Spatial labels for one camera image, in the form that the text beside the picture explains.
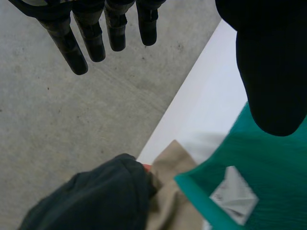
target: paper label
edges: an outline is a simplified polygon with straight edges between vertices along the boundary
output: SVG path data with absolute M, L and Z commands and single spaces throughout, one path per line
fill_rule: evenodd
M 235 166 L 226 168 L 224 180 L 210 198 L 240 225 L 246 223 L 258 202 L 257 196 Z M 211 229 L 212 226 L 205 220 L 203 230 Z

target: concrete floor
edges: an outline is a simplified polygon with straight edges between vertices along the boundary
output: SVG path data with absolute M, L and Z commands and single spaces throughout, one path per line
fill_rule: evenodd
M 158 41 L 145 47 L 136 7 L 127 13 L 127 47 L 110 49 L 74 75 L 45 29 L 0 2 L 0 229 L 73 174 L 127 152 L 138 156 L 220 21 L 214 0 L 167 0 Z

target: white surface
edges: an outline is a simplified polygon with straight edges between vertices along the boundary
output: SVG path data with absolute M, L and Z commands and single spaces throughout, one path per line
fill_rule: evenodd
M 246 101 L 236 66 L 236 31 L 222 20 L 138 161 L 151 164 L 176 139 L 202 163 L 221 144 Z

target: teal plastic bag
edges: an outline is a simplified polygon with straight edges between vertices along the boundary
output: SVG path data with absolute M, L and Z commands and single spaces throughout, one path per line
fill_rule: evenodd
M 228 166 L 259 199 L 244 226 L 209 198 Z M 294 134 L 275 137 L 258 128 L 247 104 L 215 153 L 175 180 L 215 230 L 307 230 L 307 120 Z

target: tan cloth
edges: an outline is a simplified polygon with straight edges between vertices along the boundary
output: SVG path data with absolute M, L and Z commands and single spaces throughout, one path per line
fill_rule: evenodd
M 158 192 L 151 199 L 146 230 L 202 229 L 202 216 L 173 179 L 195 167 L 195 162 L 175 140 L 154 161 L 150 172 Z

